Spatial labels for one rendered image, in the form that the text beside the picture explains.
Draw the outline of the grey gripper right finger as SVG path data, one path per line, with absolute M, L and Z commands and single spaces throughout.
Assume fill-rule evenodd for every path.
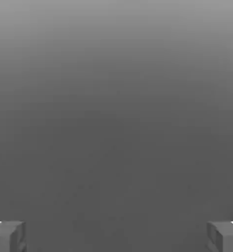
M 233 252 L 233 221 L 208 221 L 206 231 L 210 252 Z

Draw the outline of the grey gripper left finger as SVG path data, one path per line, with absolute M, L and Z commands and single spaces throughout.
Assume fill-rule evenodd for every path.
M 26 222 L 0 221 L 0 252 L 27 252 Z

